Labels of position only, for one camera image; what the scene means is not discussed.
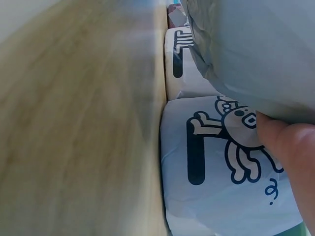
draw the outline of plastic wrapping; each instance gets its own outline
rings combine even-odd
[[[164,109],[160,133],[174,236],[274,236],[302,222],[286,172],[258,141],[250,108],[228,97],[176,99]]]
[[[222,94],[315,123],[315,1],[182,0],[196,65]]]
[[[165,36],[166,90],[169,100],[219,95],[198,71],[189,51],[189,27],[169,29]]]

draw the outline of packaged toilet paper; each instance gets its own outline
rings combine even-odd
[[[315,124],[315,1],[182,0],[195,63],[222,94]]]
[[[173,236],[275,236],[302,222],[286,172],[258,140],[254,110],[226,96],[176,99],[160,133]]]

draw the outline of wooden floor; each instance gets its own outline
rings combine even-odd
[[[165,236],[165,6],[63,0],[0,45],[0,235]]]

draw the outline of hand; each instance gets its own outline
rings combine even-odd
[[[315,125],[256,116],[259,139],[282,163],[304,222],[315,235]]]

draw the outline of cartoon character print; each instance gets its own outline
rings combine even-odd
[[[262,152],[276,173],[284,171],[259,142],[254,111],[226,96],[217,97],[215,108],[221,119],[210,118],[201,111],[187,121],[188,178],[191,184],[202,184],[205,179],[204,137],[227,140],[224,155],[234,184],[246,180],[251,183],[259,181],[261,166],[251,157],[252,151]]]

